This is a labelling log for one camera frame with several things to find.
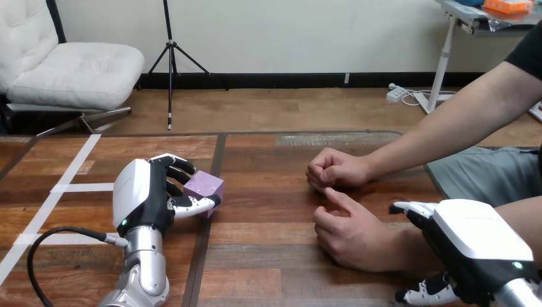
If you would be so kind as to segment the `person's hand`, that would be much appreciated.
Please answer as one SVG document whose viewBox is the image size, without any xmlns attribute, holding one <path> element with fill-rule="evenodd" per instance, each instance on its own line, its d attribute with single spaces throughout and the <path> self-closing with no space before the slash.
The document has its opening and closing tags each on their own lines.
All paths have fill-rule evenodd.
<svg viewBox="0 0 542 307">
<path fill-rule="evenodd" d="M 328 187 L 361 187 L 375 177 L 370 160 L 324 148 L 306 169 L 307 183 L 323 193 Z"/>
<path fill-rule="evenodd" d="M 381 222 L 344 193 L 331 187 L 323 192 L 346 213 L 342 216 L 320 206 L 313 214 L 318 243 L 339 265 L 367 272 L 408 268 L 400 229 Z"/>
</svg>

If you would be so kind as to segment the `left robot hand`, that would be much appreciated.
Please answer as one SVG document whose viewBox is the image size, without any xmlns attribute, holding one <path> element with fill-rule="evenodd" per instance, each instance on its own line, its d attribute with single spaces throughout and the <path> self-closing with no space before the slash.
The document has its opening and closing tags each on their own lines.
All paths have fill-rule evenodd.
<svg viewBox="0 0 542 307">
<path fill-rule="evenodd" d="M 224 181 L 170 153 L 134 159 L 113 185 L 112 224 L 121 237 L 139 226 L 165 235 L 176 219 L 210 217 L 224 199 Z"/>
</svg>

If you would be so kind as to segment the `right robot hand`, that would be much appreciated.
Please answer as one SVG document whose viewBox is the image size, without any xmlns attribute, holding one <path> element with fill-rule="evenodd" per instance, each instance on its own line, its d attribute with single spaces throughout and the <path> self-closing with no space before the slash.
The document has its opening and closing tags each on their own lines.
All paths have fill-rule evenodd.
<svg viewBox="0 0 542 307">
<path fill-rule="evenodd" d="M 445 269 L 395 300 L 429 306 L 461 300 L 477 306 L 541 306 L 541 278 L 527 243 L 489 204 L 464 199 L 397 201 Z"/>
</svg>

